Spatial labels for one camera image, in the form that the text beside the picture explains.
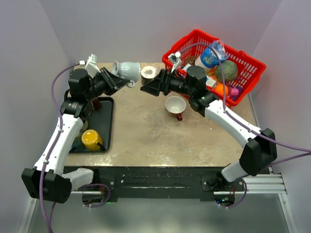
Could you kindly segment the pale blue mug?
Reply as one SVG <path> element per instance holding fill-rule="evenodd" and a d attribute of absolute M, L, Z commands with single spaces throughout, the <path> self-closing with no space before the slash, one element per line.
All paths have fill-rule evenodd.
<path fill-rule="evenodd" d="M 129 88 L 135 87 L 140 80 L 140 63 L 138 62 L 122 62 L 114 61 L 112 65 L 112 74 L 129 81 Z"/>

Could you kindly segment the brown floral mug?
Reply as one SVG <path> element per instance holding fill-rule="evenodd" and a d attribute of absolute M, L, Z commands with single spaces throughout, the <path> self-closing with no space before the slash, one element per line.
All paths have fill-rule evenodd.
<path fill-rule="evenodd" d="M 176 118 L 178 121 L 182 121 L 182 114 L 184 113 L 187 104 L 182 97 L 172 96 L 165 102 L 165 109 L 171 117 Z"/>

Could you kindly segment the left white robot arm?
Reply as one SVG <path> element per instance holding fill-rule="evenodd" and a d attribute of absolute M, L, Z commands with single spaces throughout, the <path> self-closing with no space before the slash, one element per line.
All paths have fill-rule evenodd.
<path fill-rule="evenodd" d="M 69 74 L 69 98 L 57 106 L 58 122 L 44 152 L 33 168 L 23 170 L 21 178 L 32 198 L 65 203 L 71 192 L 80 187 L 96 190 L 101 179 L 92 169 L 79 168 L 64 174 L 66 156 L 93 110 L 92 101 L 102 94 L 111 96 L 134 81 L 112 74 L 106 68 L 91 77 L 84 68 Z"/>

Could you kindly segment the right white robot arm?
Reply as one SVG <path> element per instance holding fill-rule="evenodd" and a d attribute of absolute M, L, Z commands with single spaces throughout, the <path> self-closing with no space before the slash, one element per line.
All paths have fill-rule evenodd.
<path fill-rule="evenodd" d="M 224 167 L 207 184 L 214 190 L 227 191 L 234 181 L 247 175 L 256 176 L 277 158 L 275 134 L 270 129 L 248 123 L 228 108 L 206 87 L 207 76 L 202 67 L 191 66 L 182 78 L 176 71 L 162 69 L 150 83 L 142 86 L 143 92 L 153 96 L 170 92 L 187 95 L 191 108 L 201 116 L 215 121 L 242 147 L 238 161 Z"/>

